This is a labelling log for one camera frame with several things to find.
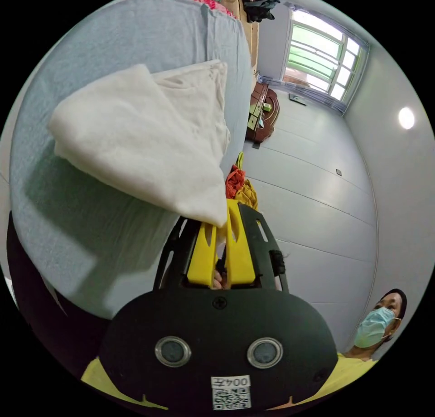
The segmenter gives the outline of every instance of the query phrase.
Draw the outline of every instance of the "screw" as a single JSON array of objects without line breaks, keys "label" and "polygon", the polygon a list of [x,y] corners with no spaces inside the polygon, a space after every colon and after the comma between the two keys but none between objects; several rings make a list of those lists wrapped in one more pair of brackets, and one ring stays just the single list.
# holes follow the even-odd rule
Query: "screw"
[{"label": "screw", "polygon": [[223,310],[227,306],[227,300],[222,297],[218,296],[217,298],[214,298],[213,300],[213,307],[217,310]]},{"label": "screw", "polygon": [[325,369],[322,369],[314,375],[313,381],[314,382],[323,381],[326,378],[326,375],[327,375],[327,371]]}]

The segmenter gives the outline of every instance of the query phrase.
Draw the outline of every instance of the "window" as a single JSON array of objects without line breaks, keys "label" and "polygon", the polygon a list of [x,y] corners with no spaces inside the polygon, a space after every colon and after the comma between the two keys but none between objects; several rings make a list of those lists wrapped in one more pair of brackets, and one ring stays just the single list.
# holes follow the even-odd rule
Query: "window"
[{"label": "window", "polygon": [[292,12],[284,81],[301,83],[347,104],[367,52],[340,30],[307,12]]}]

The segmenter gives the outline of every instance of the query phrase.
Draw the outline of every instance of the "camera lens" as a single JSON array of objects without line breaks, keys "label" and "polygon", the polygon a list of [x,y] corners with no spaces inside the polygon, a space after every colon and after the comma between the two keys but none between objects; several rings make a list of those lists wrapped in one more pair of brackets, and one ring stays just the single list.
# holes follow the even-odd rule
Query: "camera lens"
[{"label": "camera lens", "polygon": [[181,367],[191,356],[189,345],[179,337],[164,337],[155,345],[157,359],[168,367]]},{"label": "camera lens", "polygon": [[282,345],[279,341],[265,337],[254,341],[248,349],[249,363],[258,369],[268,369],[282,358]]}]

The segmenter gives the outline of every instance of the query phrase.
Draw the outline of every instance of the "wooden cabinet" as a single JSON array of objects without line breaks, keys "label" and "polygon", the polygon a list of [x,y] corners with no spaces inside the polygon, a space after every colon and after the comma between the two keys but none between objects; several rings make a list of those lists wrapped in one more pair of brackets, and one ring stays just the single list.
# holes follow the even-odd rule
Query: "wooden cabinet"
[{"label": "wooden cabinet", "polygon": [[263,112],[263,104],[266,101],[268,89],[269,85],[257,83],[255,85],[254,91],[251,94],[251,105],[249,107],[246,138],[252,141],[255,140],[256,131],[259,128],[260,118]]},{"label": "wooden cabinet", "polygon": [[[263,111],[264,103],[269,103],[272,106],[269,112]],[[279,111],[280,104],[276,92],[269,89],[268,85],[257,83],[251,95],[246,139],[259,144],[270,137]],[[260,118],[263,119],[263,128],[260,127]]]}]

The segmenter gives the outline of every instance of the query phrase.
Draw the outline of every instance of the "yellow cloth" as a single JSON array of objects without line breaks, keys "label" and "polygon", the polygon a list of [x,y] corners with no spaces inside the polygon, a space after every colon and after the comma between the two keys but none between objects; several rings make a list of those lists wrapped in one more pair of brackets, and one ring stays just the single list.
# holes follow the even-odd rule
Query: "yellow cloth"
[{"label": "yellow cloth", "polygon": [[241,151],[237,157],[236,166],[240,169],[240,171],[243,169],[243,151]]},{"label": "yellow cloth", "polygon": [[125,400],[130,403],[135,403],[136,405],[142,405],[144,407],[153,407],[160,409],[167,409],[160,405],[156,405],[155,403],[148,402],[144,398],[142,402],[134,400],[125,394],[122,394],[114,385],[113,382],[108,377],[106,371],[100,363],[99,358],[95,358],[95,360],[91,361],[88,367],[85,370],[85,373],[82,376],[82,381],[91,387],[96,388],[97,390],[102,391],[103,393],[109,394],[117,399]]},{"label": "yellow cloth", "polygon": [[[296,406],[311,402],[312,400],[320,399],[323,396],[327,396],[328,394],[340,390],[341,388],[351,384],[353,381],[356,381],[358,378],[363,376],[376,364],[376,362],[377,361],[373,361],[372,359],[368,361],[362,361],[359,358],[346,358],[344,355],[338,354],[337,365],[332,371],[330,377],[323,384],[322,388],[310,398],[301,402],[293,403],[292,405]],[[281,405],[280,407],[273,409],[286,408],[288,406],[291,405]]]},{"label": "yellow cloth", "polygon": [[[363,376],[376,364],[376,362],[377,361],[373,361],[372,359],[368,361],[362,361],[358,358],[346,358],[342,354],[338,354],[337,365],[332,371],[330,377],[323,384],[322,388],[315,395],[301,402],[294,403],[293,406],[320,399],[323,396],[327,396],[328,394],[340,390],[341,388],[351,384],[353,381],[356,381],[358,378]],[[85,370],[85,373],[82,376],[82,381],[90,385],[91,387],[102,391],[103,393],[116,397],[117,399],[125,400],[130,403],[135,403],[136,405],[142,405],[144,407],[167,409],[166,407],[162,407],[155,403],[148,402],[145,398],[145,395],[142,402],[139,402],[126,396],[125,394],[122,394],[113,385],[113,382],[110,380],[103,366],[101,365],[99,358],[96,358],[95,360],[90,362],[87,369]],[[285,408],[288,406],[288,404],[281,405],[280,407],[276,407],[274,409]]]},{"label": "yellow cloth", "polygon": [[258,210],[257,192],[254,190],[249,180],[245,180],[243,187],[236,193],[234,199],[242,204],[249,205],[249,207],[252,207],[254,210]]}]

